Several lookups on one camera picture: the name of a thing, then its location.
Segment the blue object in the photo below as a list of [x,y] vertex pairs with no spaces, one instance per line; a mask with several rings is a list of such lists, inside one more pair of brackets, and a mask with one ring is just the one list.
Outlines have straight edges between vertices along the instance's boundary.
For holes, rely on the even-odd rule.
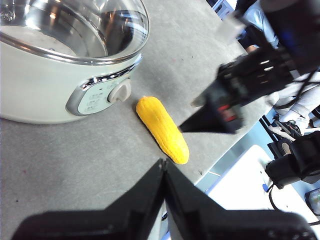
[[262,188],[266,193],[268,192],[269,187],[267,186],[267,184],[262,184]]
[[161,240],[169,240],[169,239],[171,239],[170,237],[171,237],[171,236],[170,236],[170,232],[168,231],[168,232],[166,233],[166,235],[164,235]]

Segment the gray tabletop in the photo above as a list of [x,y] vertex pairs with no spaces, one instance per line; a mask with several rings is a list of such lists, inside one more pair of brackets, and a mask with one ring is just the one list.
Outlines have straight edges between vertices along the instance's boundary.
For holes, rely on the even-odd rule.
[[[2,240],[29,215],[103,209],[122,195],[166,157],[137,118],[138,99],[158,97],[180,124],[195,112],[190,102],[217,67],[244,52],[217,40],[221,21],[205,0],[144,2],[151,33],[129,100],[66,124],[1,120]],[[269,109],[264,99],[244,107],[246,127],[236,135],[185,133],[189,163],[178,167],[197,182]]]

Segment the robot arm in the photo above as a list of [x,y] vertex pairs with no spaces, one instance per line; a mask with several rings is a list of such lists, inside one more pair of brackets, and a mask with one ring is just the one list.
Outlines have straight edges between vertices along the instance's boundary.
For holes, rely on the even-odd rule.
[[261,0],[260,5],[281,47],[274,49],[261,31],[236,13],[260,48],[220,66],[216,80],[193,102],[203,107],[180,126],[182,132],[233,134],[242,126],[242,106],[320,66],[319,1]]

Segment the yellow corn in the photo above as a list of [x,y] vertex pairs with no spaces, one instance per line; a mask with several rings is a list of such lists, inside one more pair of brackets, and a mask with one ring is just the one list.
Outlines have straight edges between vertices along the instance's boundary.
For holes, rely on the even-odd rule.
[[142,97],[136,105],[136,112],[162,151],[176,164],[186,164],[189,160],[188,145],[159,99]]

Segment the control panel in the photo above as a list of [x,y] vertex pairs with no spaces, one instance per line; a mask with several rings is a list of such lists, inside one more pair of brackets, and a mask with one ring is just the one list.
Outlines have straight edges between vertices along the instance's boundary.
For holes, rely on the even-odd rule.
[[140,54],[134,63],[118,72],[88,79],[77,86],[65,107],[76,116],[98,113],[117,101],[124,102],[130,97],[130,73],[142,60]]

